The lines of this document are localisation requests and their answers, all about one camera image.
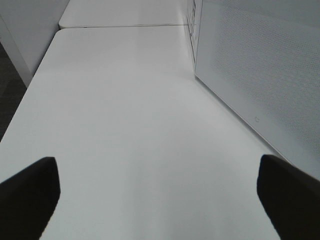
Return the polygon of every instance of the white partition panel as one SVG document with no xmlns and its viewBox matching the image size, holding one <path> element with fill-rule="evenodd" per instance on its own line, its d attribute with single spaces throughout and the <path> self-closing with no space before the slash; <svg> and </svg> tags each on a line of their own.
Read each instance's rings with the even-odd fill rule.
<svg viewBox="0 0 320 240">
<path fill-rule="evenodd" d="M 0 41 L 29 85 L 69 0 L 1 0 Z"/>
</svg>

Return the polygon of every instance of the white tabletop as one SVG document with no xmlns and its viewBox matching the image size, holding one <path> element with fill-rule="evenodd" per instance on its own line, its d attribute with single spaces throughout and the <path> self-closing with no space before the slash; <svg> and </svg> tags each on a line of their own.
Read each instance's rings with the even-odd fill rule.
<svg viewBox="0 0 320 240">
<path fill-rule="evenodd" d="M 186 0 L 70 0 L 59 25 L 64 28 L 186 24 Z"/>
<path fill-rule="evenodd" d="M 59 31 L 0 143 L 0 181 L 44 156 L 44 240 L 275 240 L 256 193 L 272 153 L 194 78 L 185 26 Z"/>
</svg>

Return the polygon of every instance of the black object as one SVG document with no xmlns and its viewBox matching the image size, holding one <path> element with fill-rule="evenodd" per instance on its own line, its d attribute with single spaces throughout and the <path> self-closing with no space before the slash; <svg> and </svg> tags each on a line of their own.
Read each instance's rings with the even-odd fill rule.
<svg viewBox="0 0 320 240">
<path fill-rule="evenodd" d="M 282 240 L 320 239 L 320 182 L 273 156 L 261 158 L 257 193 Z"/>
<path fill-rule="evenodd" d="M 0 184 L 0 239 L 37 240 L 60 197 L 57 163 L 42 158 Z"/>
</svg>

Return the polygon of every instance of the gray carpet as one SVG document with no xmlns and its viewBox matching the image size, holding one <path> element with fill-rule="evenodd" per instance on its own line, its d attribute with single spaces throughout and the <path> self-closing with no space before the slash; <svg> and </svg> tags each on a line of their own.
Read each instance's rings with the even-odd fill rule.
<svg viewBox="0 0 320 240">
<path fill-rule="evenodd" d="M 27 88 L 0 44 L 0 141 Z"/>
</svg>

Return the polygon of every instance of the desk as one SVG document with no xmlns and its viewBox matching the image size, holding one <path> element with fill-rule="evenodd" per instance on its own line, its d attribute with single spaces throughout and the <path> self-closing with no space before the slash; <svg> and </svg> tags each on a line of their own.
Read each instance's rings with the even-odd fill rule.
<svg viewBox="0 0 320 240">
<path fill-rule="evenodd" d="M 186 0 L 70 0 L 59 25 L 64 28 L 183 25 Z"/>
<path fill-rule="evenodd" d="M 56 34 L 0 143 L 1 181 L 56 157 L 41 239 L 279 239 L 256 193 L 272 151 L 195 79 L 185 28 Z"/>
</svg>

